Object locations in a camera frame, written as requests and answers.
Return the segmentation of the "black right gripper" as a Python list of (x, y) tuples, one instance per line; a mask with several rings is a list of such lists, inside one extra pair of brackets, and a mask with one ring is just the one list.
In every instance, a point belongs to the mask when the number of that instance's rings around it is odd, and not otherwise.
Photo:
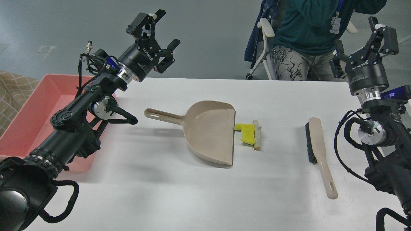
[[(358, 51), (349, 56), (346, 64), (348, 86), (352, 96), (366, 88), (374, 88), (383, 91), (389, 87), (389, 81), (380, 54), (396, 55), (399, 53), (397, 31), (380, 24), (376, 17), (368, 17), (372, 31), (369, 40), (363, 47), (363, 52)], [(335, 52), (329, 60), (333, 77), (345, 79), (346, 74), (342, 69), (341, 61), (347, 62), (344, 46), (341, 40), (334, 41)]]

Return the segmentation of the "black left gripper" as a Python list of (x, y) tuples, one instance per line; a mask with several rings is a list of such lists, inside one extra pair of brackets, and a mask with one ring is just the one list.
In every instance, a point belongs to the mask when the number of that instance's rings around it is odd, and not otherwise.
[[(166, 14), (163, 9), (155, 13), (139, 13), (137, 17), (128, 25), (126, 32), (135, 38), (140, 39), (155, 38), (155, 27), (160, 19)], [(118, 59), (123, 67), (132, 72), (132, 79), (142, 82), (148, 74), (154, 70), (164, 73), (174, 62), (174, 50), (181, 43), (174, 39), (166, 49), (161, 49), (158, 42), (139, 41), (132, 44)]]

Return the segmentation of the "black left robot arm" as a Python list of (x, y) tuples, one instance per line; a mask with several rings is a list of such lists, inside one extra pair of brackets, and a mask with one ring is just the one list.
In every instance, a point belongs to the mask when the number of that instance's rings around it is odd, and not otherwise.
[(73, 101), (50, 119), (51, 134), (23, 159), (1, 161), (1, 230), (22, 231), (37, 217), (58, 223), (72, 212), (79, 193), (73, 180), (57, 180), (77, 157), (87, 158), (101, 148), (100, 137), (107, 124), (136, 124), (138, 119), (120, 108), (113, 94), (125, 91), (135, 80), (142, 82), (151, 72), (163, 73), (175, 61), (174, 39), (161, 48), (155, 27), (166, 14), (139, 13), (126, 32), (135, 39), (119, 57), (99, 49), (80, 55), (78, 87)]

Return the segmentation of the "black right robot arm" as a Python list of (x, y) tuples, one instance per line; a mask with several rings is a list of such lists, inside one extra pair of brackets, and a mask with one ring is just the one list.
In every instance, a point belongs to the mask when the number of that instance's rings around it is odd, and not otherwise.
[(345, 140), (364, 151), (369, 166), (361, 177), (342, 160), (340, 163), (347, 172), (376, 190), (395, 195), (405, 214), (403, 217), (392, 209), (380, 209), (376, 214), (376, 230), (385, 230), (384, 218), (389, 215), (409, 231), (411, 140), (410, 128), (404, 126), (400, 116), (405, 114), (405, 105), (410, 100), (410, 85), (387, 91), (389, 81), (382, 58), (398, 54), (397, 32), (380, 24), (376, 17), (368, 20), (372, 34), (364, 47), (348, 56), (342, 41), (336, 40), (334, 56), (329, 60), (333, 76), (347, 78), (351, 95), (361, 101), (360, 109), (348, 111), (339, 122), (334, 149), (339, 158), (337, 136), (343, 127)]

